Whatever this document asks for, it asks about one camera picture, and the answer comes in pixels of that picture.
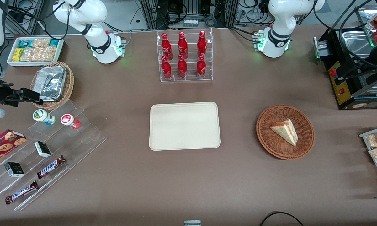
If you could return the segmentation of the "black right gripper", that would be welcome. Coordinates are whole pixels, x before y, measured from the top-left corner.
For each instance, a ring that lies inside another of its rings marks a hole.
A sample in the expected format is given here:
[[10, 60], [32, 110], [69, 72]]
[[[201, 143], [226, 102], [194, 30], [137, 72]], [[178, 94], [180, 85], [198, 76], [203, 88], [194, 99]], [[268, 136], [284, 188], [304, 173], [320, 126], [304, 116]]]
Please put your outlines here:
[[19, 102], [30, 102], [37, 105], [42, 105], [43, 100], [40, 94], [27, 88], [21, 88], [19, 91], [11, 89], [13, 83], [7, 83], [0, 80], [0, 104], [17, 107]]

